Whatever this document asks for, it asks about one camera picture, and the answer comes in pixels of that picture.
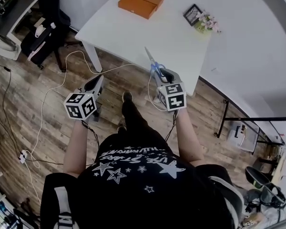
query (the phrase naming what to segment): shoe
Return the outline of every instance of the shoe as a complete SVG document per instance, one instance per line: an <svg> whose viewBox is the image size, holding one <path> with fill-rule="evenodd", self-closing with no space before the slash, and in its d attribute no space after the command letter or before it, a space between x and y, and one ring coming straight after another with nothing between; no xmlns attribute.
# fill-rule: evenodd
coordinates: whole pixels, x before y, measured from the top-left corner
<svg viewBox="0 0 286 229"><path fill-rule="evenodd" d="M122 134L122 133L125 133L126 132L126 127L121 125L118 127L118 129L116 130L116 133L117 134Z"/></svg>
<svg viewBox="0 0 286 229"><path fill-rule="evenodd" d="M126 91L126 92L123 93L123 95L122 95L122 101L123 101L123 103L124 103L125 101L132 101L132 100L133 100L133 95L132 95L131 92Z"/></svg>

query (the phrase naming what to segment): black pants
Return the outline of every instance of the black pants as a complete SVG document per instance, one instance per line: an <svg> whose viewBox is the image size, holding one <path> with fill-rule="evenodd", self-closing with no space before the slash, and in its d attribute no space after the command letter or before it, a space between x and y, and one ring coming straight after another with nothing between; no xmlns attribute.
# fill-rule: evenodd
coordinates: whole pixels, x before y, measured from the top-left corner
<svg viewBox="0 0 286 229"><path fill-rule="evenodd" d="M157 147L172 153L164 138L148 125L132 101L123 103L122 114L125 117L127 131L107 137L101 143L96 159L103 152L127 146Z"/></svg>

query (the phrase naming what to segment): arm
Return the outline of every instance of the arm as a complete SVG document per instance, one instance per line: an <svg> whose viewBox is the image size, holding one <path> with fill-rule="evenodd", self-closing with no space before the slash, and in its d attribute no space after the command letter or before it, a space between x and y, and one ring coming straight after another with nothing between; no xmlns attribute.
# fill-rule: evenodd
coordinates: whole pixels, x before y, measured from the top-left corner
<svg viewBox="0 0 286 229"><path fill-rule="evenodd" d="M176 128L180 157L193 166L205 165L206 162L204 160L202 147L193 129L186 108L179 110Z"/></svg>
<svg viewBox="0 0 286 229"><path fill-rule="evenodd" d="M63 161L63 172L78 177L86 169L88 129L81 121L75 121L67 152Z"/></svg>

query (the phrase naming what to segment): wooden floor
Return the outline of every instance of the wooden floor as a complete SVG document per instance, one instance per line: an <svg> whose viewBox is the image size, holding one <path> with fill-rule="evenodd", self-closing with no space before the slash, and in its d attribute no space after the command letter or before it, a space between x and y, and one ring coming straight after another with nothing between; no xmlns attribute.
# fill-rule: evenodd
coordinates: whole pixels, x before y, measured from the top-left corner
<svg viewBox="0 0 286 229"><path fill-rule="evenodd" d="M61 58L64 60L68 53L75 50L84 51L80 46L60 48ZM105 52L98 51L98 55L104 70L127 63ZM5 109L17 145L20 150L32 150L36 144L36 136L41 124L42 100L49 88L63 82L64 74L60 72L53 54L44 62L43 71L27 61L22 54L16 62L0 57L0 64L11 69L11 84L6 95ZM65 85L49 92L43 107L43 128L34 154L37 159L63 162L73 125L73 121L65 113L63 101L68 93L74 91L91 76L81 53L75 53L68 58ZM6 128L8 125L2 110L2 99L9 77L9 73L0 67L0 122ZM149 125L158 130L162 136L167 135L172 126L172 115L158 111L149 102L147 96L148 72L138 67L126 66L106 73L104 77L105 88L98 100L102 104L101 119L97 123L91 123L100 142L115 133L118 123L122 119L121 95L125 90L130 90L133 93L134 102ZM154 83L151 84L151 94L152 96L155 94ZM253 164L256 157L265 151L265 147L258 145L252 156L248 152L230 146L225 141L228 123L225 125L221 138L214 137L214 132L218 131L225 106L223 98L201 81L198 81L194 95L187 97L187 105L207 162L224 166L235 184L250 188L251 186L245 178L244 168ZM228 116L242 115L231 107ZM169 145L174 152L178 152L175 130L171 134ZM96 153L96 141L92 133L89 133L87 164L93 162L92 159L95 158ZM33 183L41 198L46 175L52 172L61 172L62 166L41 163L38 169L31 162L28 162L28 166L32 172ZM29 197L34 210L39 213L40 205L32 188L28 170L25 165L19 163L13 142L1 126L0 170L3 172L3 177L0 178L0 189L8 199L15 205L19 205Z"/></svg>

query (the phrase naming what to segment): blue scissors handle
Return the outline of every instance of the blue scissors handle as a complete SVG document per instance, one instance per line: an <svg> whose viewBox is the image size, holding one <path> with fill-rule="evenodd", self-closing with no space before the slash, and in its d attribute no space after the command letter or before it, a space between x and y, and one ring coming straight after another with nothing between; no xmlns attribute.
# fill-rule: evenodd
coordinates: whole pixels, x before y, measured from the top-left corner
<svg viewBox="0 0 286 229"><path fill-rule="evenodd" d="M164 77L164 75L160 71L161 68L165 68L163 64L159 64L158 62L155 62L155 64L152 64L151 67L152 67L151 72L155 71L160 78Z"/></svg>

